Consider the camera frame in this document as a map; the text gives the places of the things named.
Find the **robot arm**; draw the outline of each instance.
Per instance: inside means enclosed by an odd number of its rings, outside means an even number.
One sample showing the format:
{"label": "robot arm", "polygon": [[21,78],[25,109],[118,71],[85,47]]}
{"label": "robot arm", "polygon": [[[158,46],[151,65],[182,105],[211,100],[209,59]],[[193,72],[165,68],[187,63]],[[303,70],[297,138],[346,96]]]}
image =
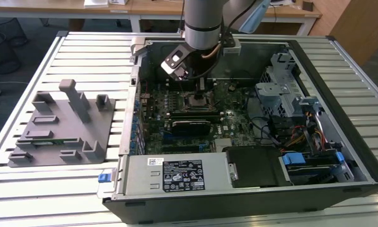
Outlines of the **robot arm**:
{"label": "robot arm", "polygon": [[[226,30],[223,30],[221,24],[226,2],[227,0],[185,1],[185,43],[173,50],[161,64],[162,69],[177,81],[201,79],[211,72],[219,60],[221,49],[225,47],[229,28],[251,9],[257,0],[231,0],[227,2],[226,7],[230,7],[233,4],[246,4],[247,7],[233,19]],[[270,0],[261,1],[261,4],[255,7],[241,26],[243,31],[254,31],[269,4]]]}

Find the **power supply label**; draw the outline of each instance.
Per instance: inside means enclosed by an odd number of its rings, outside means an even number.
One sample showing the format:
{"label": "power supply label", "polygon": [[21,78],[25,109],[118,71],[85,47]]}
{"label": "power supply label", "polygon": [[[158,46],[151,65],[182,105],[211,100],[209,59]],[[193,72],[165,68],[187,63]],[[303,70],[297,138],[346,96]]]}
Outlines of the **power supply label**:
{"label": "power supply label", "polygon": [[162,176],[165,192],[205,190],[201,160],[163,162]]}

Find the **aluminum work table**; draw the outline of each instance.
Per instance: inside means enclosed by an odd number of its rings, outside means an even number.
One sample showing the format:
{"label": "aluminum work table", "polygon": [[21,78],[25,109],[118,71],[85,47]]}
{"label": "aluminum work table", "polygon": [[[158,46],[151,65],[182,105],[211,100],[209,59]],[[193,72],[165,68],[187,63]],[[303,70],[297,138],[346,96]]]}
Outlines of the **aluminum work table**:
{"label": "aluminum work table", "polygon": [[[97,176],[114,168],[122,132],[123,109],[133,63],[130,42],[134,36],[177,37],[177,34],[131,34],[69,32],[55,37],[37,68],[18,104],[0,133],[0,226],[125,226],[97,197]],[[378,88],[335,41],[324,37],[251,35],[237,37],[294,39],[299,42],[358,132],[378,158]],[[14,149],[31,111],[37,91],[58,92],[61,79],[74,79],[75,89],[86,98],[107,94],[117,100],[106,161],[95,165],[9,168],[7,156]],[[311,87],[304,86],[312,94]],[[378,227],[378,193],[348,199],[323,211],[265,216],[158,223],[149,226],[277,226],[277,227]]]}

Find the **desk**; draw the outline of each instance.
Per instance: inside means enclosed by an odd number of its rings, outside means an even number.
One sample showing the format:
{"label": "desk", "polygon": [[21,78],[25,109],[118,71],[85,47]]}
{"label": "desk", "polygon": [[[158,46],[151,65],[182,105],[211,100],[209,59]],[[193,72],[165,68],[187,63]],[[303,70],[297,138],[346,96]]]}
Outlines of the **desk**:
{"label": "desk", "polygon": [[[150,20],[179,20],[182,3],[165,0],[133,0],[130,9],[131,24],[141,19]],[[316,9],[312,12],[295,9],[290,6],[270,8],[266,11],[262,22],[299,23],[302,24],[297,35],[307,35],[320,13]]]}
{"label": "desk", "polygon": [[[126,5],[83,9],[83,0],[0,0],[0,17],[129,19],[133,32],[139,32],[139,20],[179,20],[182,3],[163,0],[129,0]],[[320,13],[293,7],[267,9],[262,22],[302,24],[297,35],[307,35]]]}

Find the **blue tab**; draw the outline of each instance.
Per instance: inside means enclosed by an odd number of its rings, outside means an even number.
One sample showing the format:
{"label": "blue tab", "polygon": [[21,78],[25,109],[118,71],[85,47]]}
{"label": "blue tab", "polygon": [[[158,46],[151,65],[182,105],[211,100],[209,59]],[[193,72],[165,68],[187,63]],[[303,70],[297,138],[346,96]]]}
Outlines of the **blue tab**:
{"label": "blue tab", "polygon": [[285,155],[285,156],[282,156],[282,159],[283,159],[283,164],[285,164],[285,165],[289,165],[289,164],[290,164],[290,159],[289,159],[289,157]]}
{"label": "blue tab", "polygon": [[335,156],[336,156],[339,162],[344,161],[344,157],[343,157],[340,152],[335,152]]}
{"label": "blue tab", "polygon": [[98,183],[107,183],[107,182],[111,182],[110,174],[99,174]]}
{"label": "blue tab", "polygon": [[283,155],[283,164],[289,165],[289,164],[304,164],[304,159],[302,156],[302,153],[286,153]]}
{"label": "blue tab", "polygon": [[135,142],[130,142],[130,149],[135,148]]}

